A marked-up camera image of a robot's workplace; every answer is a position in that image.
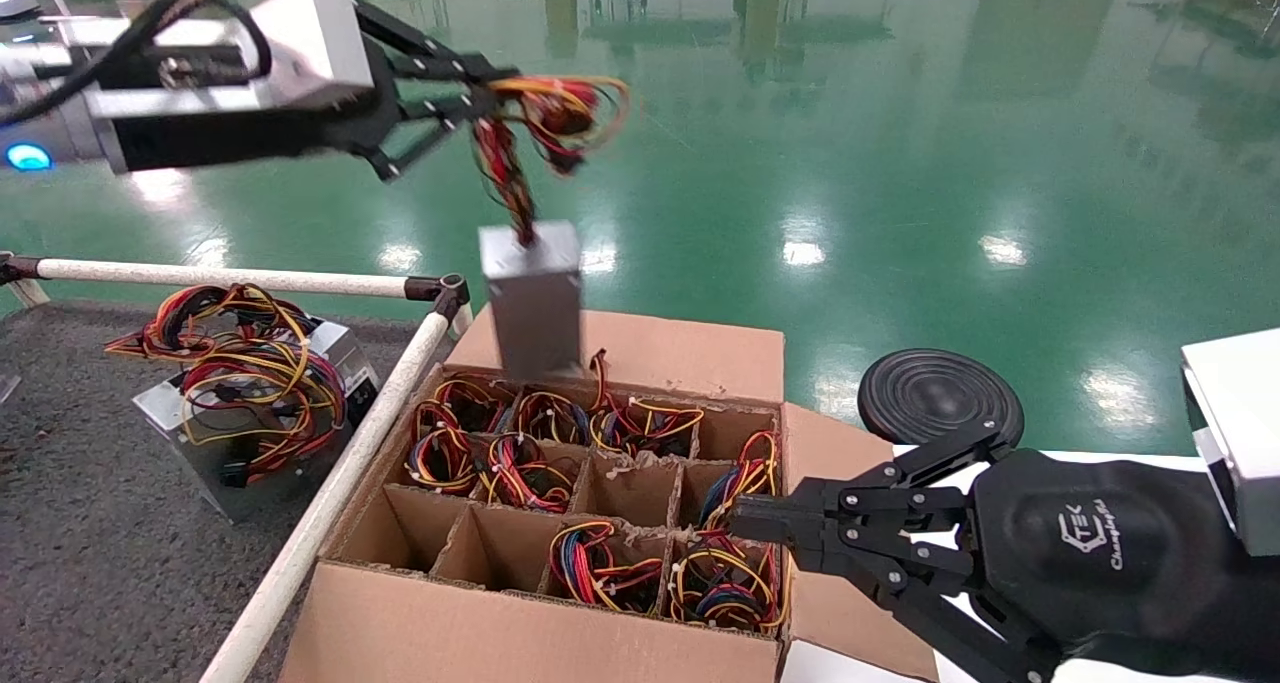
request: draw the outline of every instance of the green epoxy floor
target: green epoxy floor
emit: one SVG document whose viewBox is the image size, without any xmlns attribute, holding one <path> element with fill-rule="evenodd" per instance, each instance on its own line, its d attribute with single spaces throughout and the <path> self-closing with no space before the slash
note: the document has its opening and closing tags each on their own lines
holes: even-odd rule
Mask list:
<svg viewBox="0 0 1280 683">
<path fill-rule="evenodd" d="M 630 82 L 639 113 L 580 177 L 525 150 L 544 217 L 579 224 L 586 303 L 782 329 L 801 405 L 855 420 L 870 361 L 947 347 L 1019 391 L 1025 445 L 1189 454 L 1179 345 L 1277 322 L 1280 43 L 1253 0 L 378 3 Z M 397 185 L 339 156 L 0 173 L 24 255 L 479 281 L 475 229 L 503 221 L 465 139 Z"/>
</svg>

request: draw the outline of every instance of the black round base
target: black round base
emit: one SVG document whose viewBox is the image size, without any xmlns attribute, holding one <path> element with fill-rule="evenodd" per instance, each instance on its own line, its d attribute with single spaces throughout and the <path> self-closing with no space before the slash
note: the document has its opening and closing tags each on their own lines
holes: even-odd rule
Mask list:
<svg viewBox="0 0 1280 683">
<path fill-rule="evenodd" d="M 951 350 L 891 352 L 863 375 L 858 409 L 868 431 L 919 446 L 974 418 L 996 420 L 1001 441 L 1023 437 L 1023 404 L 995 370 Z"/>
</svg>

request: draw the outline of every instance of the wire bundle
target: wire bundle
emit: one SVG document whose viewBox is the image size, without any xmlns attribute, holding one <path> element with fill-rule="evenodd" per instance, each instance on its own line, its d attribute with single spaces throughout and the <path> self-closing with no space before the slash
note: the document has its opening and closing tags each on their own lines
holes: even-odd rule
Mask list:
<svg viewBox="0 0 1280 683">
<path fill-rule="evenodd" d="M 543 449 L 524 434 L 507 434 L 489 443 L 488 469 L 480 481 L 489 501 L 563 514 L 573 491 L 576 473 L 556 468 Z"/>
<path fill-rule="evenodd" d="M 750 458 L 755 443 L 768 445 L 764 458 Z M 703 500 L 701 514 L 698 517 L 699 531 L 724 528 L 726 515 L 739 496 L 750 495 L 750 492 L 778 495 L 777 469 L 778 443 L 773 434 L 769 431 L 755 432 L 737 455 L 737 464 L 728 473 L 722 475 L 708 491 L 707 499 Z"/>
<path fill-rule="evenodd" d="M 435 388 L 433 399 L 451 411 L 454 427 L 472 434 L 497 434 L 503 414 L 511 408 L 512 395 L 490 382 L 481 386 L 467 379 L 449 379 Z"/>
<path fill-rule="evenodd" d="M 588 427 L 595 446 L 632 458 L 640 451 L 689 457 L 692 428 L 703 420 L 703 411 L 660 408 L 636 396 L 628 396 L 626 405 L 618 405 L 613 393 L 608 391 L 603 349 L 591 356 L 590 368 L 595 370 L 596 388 Z"/>
<path fill-rule="evenodd" d="M 543 441 L 586 445 L 588 418 L 581 405 L 553 391 L 531 391 L 516 408 L 516 432 Z"/>
<path fill-rule="evenodd" d="M 201 326 L 224 313 L 234 315 L 234 331 L 206 333 Z M 106 352 L 197 363 L 219 345 L 280 336 L 301 342 L 315 327 L 315 320 L 308 318 L 298 306 L 276 301 L 251 283 L 237 283 L 229 288 L 189 287 L 169 295 L 141 331 L 109 342 Z"/>
<path fill-rule="evenodd" d="M 196 417 L 183 417 L 183 432 L 193 446 L 237 441 L 233 458 L 247 460 L 243 483 L 319 450 L 347 417 L 342 373 L 323 356 L 310 354 L 305 342 L 228 342 L 188 370 L 179 390 L 192 409 L 246 411 L 257 425 L 197 436 Z"/>
<path fill-rule="evenodd" d="M 671 618 L 714 628 L 767 633 L 787 616 L 791 581 L 769 546 L 755 568 L 727 533 L 699 533 L 671 567 Z"/>
<path fill-rule="evenodd" d="M 552 540 L 552 573 L 575 601 L 653 614 L 658 608 L 662 559 L 650 556 L 634 565 L 618 565 L 607 545 L 614 532 L 613 524 L 604 521 L 561 531 Z"/>
<path fill-rule="evenodd" d="M 447 496 L 465 496 L 476 483 L 472 460 L 467 434 L 456 425 L 439 425 L 425 434 L 420 431 L 404 469 L 420 486 Z"/>
<path fill-rule="evenodd" d="M 205 324 L 223 315 L 233 326 L 210 333 Z M 243 487 L 319 450 L 346 425 L 342 373 L 310 350 L 316 326 L 298 306 L 251 283 L 189 287 L 169 295 L 141 331 L 109 342 L 106 352 L 188 365 L 178 386 L 183 434 L 193 446 L 225 443 L 223 482 Z M 242 411 L 243 422 L 228 425 L 229 411 Z"/>
<path fill-rule="evenodd" d="M 622 81 L 595 75 L 521 75 L 494 81 L 489 87 L 507 106 L 472 127 L 476 164 L 494 188 L 489 196 L 509 210 L 517 240 L 530 246 L 534 203 L 516 155 L 511 123 L 524 124 L 553 171 L 567 177 L 589 151 L 616 136 L 626 119 L 631 93 Z M 602 101 L 612 107 L 604 124 L 598 122 Z"/>
</svg>

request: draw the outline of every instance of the black wire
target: black wire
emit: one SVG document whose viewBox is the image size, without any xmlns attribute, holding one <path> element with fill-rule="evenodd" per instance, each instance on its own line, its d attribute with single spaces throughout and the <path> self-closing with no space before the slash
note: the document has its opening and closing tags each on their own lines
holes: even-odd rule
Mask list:
<svg viewBox="0 0 1280 683">
<path fill-rule="evenodd" d="M 201 4 L 196 8 L 205 5 L 223 10 L 248 31 L 248 37 L 253 41 L 253 50 L 257 54 L 257 65 L 251 72 L 237 72 L 223 65 L 200 63 L 196 68 L 198 75 L 201 75 L 201 84 L 242 86 L 257 78 L 269 77 L 271 74 L 271 45 L 266 41 L 266 35 L 257 26 L 257 22 L 253 20 L 248 9 L 229 0 L 201 0 Z"/>
<path fill-rule="evenodd" d="M 76 69 L 76 72 L 63 81 L 61 86 L 49 91 L 41 98 L 9 109 L 4 116 L 0 116 L 0 130 L 6 127 L 14 127 L 18 123 L 28 122 L 32 118 L 50 113 L 61 104 L 67 104 L 74 95 L 97 82 L 102 72 L 108 72 L 111 67 L 119 65 L 125 59 L 132 58 L 132 55 L 141 52 L 148 42 L 155 40 L 156 35 L 174 22 L 178 22 L 180 17 L 173 17 L 170 14 L 173 9 L 187 9 L 189 12 L 189 4 L 182 4 L 183 0 L 155 0 L 140 17 L 133 19 L 133 23 L 120 33 L 120 37 L 115 38 L 115 42 L 109 49 L 97 54 L 88 65 Z"/>
</svg>

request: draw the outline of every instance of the power supply unit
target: power supply unit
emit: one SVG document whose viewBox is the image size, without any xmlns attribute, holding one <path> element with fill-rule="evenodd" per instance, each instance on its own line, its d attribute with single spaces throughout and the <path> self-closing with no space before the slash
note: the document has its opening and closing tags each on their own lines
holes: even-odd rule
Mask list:
<svg viewBox="0 0 1280 683">
<path fill-rule="evenodd" d="M 351 434 L 369 413 L 374 396 L 381 386 L 378 373 L 360 349 L 360 342 L 351 329 L 325 320 L 315 327 L 310 340 L 312 354 L 323 356 L 342 376 L 347 399 L 346 422 L 333 440 L 321 449 L 289 460 L 283 469 L 275 469 L 252 483 L 227 473 L 229 449 L 236 445 L 233 436 L 237 431 L 273 428 L 280 423 L 270 405 L 260 405 L 256 409 L 251 405 L 215 411 L 196 409 L 183 400 L 182 384 L 187 372 L 166 379 L 133 396 L 133 404 L 142 409 L 151 427 L 165 437 L 169 449 L 178 455 L 178 460 L 182 460 L 183 468 L 196 478 L 201 495 L 233 523 L 279 501 L 312 495 L 347 446 Z M 317 417 L 319 427 L 333 425 L 332 411 L 319 411 Z M 223 443 L 192 445 L 192 437 L 205 440 L 211 436 L 219 436 Z"/>
</svg>

